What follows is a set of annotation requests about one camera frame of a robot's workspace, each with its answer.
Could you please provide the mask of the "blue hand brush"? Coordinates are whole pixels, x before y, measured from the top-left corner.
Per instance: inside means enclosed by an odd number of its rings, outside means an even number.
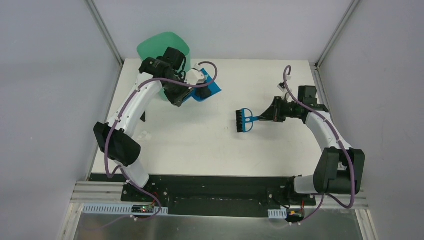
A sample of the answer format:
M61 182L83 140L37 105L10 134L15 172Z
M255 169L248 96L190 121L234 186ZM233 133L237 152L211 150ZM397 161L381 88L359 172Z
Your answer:
M253 129L254 122L259 120L259 116L254 116L248 108L235 111L237 133L248 133Z

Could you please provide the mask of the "blue plastic dustpan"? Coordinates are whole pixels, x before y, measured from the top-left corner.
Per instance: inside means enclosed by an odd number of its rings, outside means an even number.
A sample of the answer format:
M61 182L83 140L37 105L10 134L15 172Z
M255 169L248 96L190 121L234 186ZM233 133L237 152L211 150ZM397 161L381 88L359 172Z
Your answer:
M199 66L193 67L185 74L184 83L189 85L189 92L184 97L183 103L193 97L197 102L203 102L207 98L214 96L222 90L215 83L218 77L218 69L215 68L215 74L210 77L209 73Z

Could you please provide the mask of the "black paper scrap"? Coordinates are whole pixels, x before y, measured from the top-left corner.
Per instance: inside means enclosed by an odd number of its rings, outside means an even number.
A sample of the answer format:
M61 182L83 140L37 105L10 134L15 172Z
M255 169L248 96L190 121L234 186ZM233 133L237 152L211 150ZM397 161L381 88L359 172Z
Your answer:
M146 113L144 112L143 114L142 114L142 116L140 117L140 120L142 121L142 122L146 122Z
M194 95L199 100L205 100L212 95L212 91L208 87L197 88Z

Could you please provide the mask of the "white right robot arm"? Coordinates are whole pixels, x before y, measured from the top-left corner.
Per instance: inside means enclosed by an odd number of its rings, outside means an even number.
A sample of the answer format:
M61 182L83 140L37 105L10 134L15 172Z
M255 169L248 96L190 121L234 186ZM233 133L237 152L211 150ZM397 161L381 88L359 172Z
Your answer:
M288 118L302 120L322 150L314 173L295 177L293 186L284 190L284 200L290 205L302 201L304 194L356 195L361 188L365 153L342 139L329 110L318 103L316 94L316 87L300 86L296 100L275 96L258 117L259 121L276 123Z

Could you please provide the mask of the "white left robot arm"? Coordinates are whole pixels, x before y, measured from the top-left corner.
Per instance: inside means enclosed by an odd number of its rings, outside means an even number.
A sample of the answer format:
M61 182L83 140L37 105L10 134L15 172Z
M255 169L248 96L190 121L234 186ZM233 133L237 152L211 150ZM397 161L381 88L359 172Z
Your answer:
M161 56L143 60L136 81L117 112L105 123L97 122L93 128L106 160L113 160L136 184L133 195L143 203L152 198L153 189L146 185L150 177L142 164L142 147L133 135L148 105L160 91L164 91L167 100L176 107L193 92L192 87L182 85L186 63L186 56L172 47Z

